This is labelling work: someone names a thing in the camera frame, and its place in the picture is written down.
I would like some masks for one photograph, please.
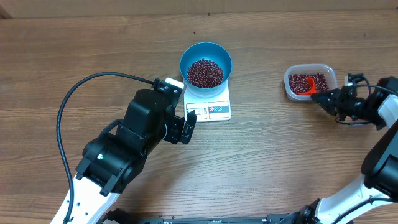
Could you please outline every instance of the pile of beans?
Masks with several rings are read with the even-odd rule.
[[[315,85],[317,86],[317,90],[319,92],[329,90],[324,74],[321,73],[315,73],[311,75],[294,74],[294,75],[289,75],[289,85],[292,92],[297,94],[309,91],[311,89],[311,86],[307,81],[307,77],[313,78],[313,81],[315,82]]]
[[[200,88],[213,88],[223,81],[223,70],[211,60],[201,59],[191,65],[187,80]]]

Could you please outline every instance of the bowl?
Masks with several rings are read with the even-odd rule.
[[[224,77],[221,84],[213,88],[200,88],[188,82],[187,72],[189,67],[201,59],[211,60],[223,70]],[[186,84],[189,92],[200,98],[209,98],[222,93],[226,88],[227,80],[232,71],[232,59],[229,53],[218,44],[211,42],[197,43],[189,47],[182,55],[180,71],[183,82]]]
[[[336,75],[333,69],[325,64],[294,65],[285,72],[285,89],[287,98],[293,101],[312,101],[311,96],[297,95],[290,89],[289,75],[322,73],[325,75],[329,90],[338,88]]]

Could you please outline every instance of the wood tabletop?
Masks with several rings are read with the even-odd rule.
[[[314,103],[289,101],[283,76],[303,63],[331,66],[339,86],[348,72],[372,84],[396,76],[398,10],[0,20],[0,223],[49,223],[59,209],[68,185],[55,119],[77,81],[105,71],[180,79],[180,57],[197,42],[232,56],[231,120],[197,124],[189,145],[160,143],[112,209],[165,218],[287,213],[360,174],[386,128],[342,126]],[[72,173],[141,88],[150,86],[101,77],[72,95],[62,120]],[[398,223],[397,209],[356,222]]]

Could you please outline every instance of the bowl of beans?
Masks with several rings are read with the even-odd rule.
[[[224,91],[232,71],[232,59],[220,45],[211,42],[189,47],[181,57],[180,71],[187,89],[209,98]]]
[[[294,65],[285,72],[287,98],[293,101],[312,101],[309,95],[298,95],[311,89],[307,78],[312,78],[318,92],[338,88],[336,75],[331,67],[324,64]]]

